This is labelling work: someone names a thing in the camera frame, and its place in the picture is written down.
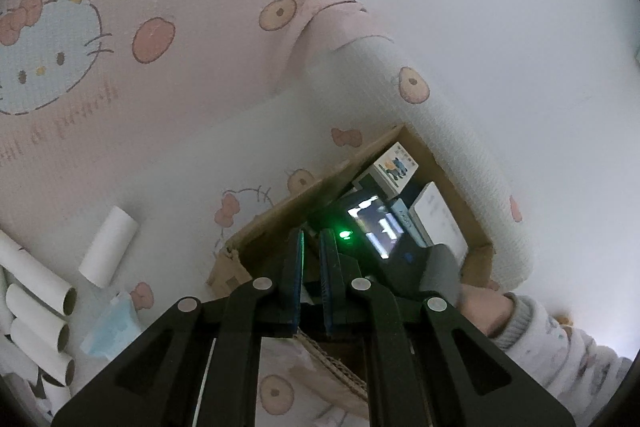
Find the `silver rivet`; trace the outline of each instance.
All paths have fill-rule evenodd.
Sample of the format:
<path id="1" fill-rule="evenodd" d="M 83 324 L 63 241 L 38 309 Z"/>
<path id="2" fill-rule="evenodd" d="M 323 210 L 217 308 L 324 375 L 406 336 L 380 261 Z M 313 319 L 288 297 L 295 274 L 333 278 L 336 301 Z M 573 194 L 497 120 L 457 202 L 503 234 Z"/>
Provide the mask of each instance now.
<path id="1" fill-rule="evenodd" d="M 440 297 L 431 297 L 431 299 L 427 301 L 427 306 L 435 312 L 443 312 L 447 309 L 447 301 Z"/>
<path id="2" fill-rule="evenodd" d="M 178 302 L 178 309 L 184 313 L 192 312 L 197 307 L 198 302 L 196 301 L 196 299 L 192 299 L 191 297 L 187 297 Z"/>
<path id="3" fill-rule="evenodd" d="M 254 288 L 257 290 L 268 290 L 272 284 L 271 279 L 268 277 L 258 277 L 258 279 L 254 279 Z"/>
<path id="4" fill-rule="evenodd" d="M 364 277 L 358 277 L 357 279 L 351 281 L 351 287 L 354 290 L 364 292 L 371 288 L 371 281 L 364 279 Z"/>

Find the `illuminated screen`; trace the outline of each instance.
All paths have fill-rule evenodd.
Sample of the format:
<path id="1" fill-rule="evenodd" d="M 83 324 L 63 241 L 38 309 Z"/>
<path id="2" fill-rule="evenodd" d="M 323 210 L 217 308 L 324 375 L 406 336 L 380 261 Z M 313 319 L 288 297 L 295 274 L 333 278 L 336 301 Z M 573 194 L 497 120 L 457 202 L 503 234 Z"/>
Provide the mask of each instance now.
<path id="1" fill-rule="evenodd" d="M 385 203 L 379 197 L 372 196 L 350 208 L 348 213 L 380 257 L 388 259 L 404 231 Z"/>

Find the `sleeve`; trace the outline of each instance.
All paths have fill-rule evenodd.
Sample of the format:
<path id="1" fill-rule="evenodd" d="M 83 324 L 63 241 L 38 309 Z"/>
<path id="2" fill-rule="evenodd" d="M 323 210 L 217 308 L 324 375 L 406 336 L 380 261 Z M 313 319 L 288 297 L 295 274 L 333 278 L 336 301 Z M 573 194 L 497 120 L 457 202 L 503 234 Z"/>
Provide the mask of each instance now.
<path id="1" fill-rule="evenodd" d="M 516 304 L 514 314 L 494 343 L 571 412 L 577 427 L 588 426 L 631 360 L 598 346 L 582 330 L 561 326 L 533 299 L 507 296 Z"/>

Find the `hello kitty mat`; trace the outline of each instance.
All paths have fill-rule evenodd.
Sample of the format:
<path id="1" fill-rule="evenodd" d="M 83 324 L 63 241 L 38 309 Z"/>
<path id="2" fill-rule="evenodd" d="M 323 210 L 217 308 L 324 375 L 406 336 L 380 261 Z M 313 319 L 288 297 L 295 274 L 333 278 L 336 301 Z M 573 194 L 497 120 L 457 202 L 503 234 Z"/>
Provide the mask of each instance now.
<path id="1" fill-rule="evenodd" d="M 206 280 L 228 237 L 403 121 L 490 236 L 493 279 L 511 289 L 532 269 L 499 166 L 359 0 L 0 0 L 0 10 L 0 227 L 78 290 L 74 393 L 106 365 L 79 346 L 118 291 L 144 327 L 185 295 L 213 298 Z M 305 71 L 283 81 L 292 64 Z M 140 229 L 98 289 L 78 266 L 114 204 Z M 264 354 L 260 382 L 273 378 L 256 425 L 310 426 L 330 404 Z M 35 403 L 28 386 L 14 389 Z"/>

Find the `white wall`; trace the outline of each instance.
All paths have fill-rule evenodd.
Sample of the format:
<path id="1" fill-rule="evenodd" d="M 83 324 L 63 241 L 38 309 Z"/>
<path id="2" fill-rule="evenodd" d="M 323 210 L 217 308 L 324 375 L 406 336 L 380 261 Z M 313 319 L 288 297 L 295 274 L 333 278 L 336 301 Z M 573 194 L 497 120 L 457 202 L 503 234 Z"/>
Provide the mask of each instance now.
<path id="1" fill-rule="evenodd" d="M 366 0 L 504 165 L 539 244 L 522 292 L 640 347 L 638 0 Z"/>

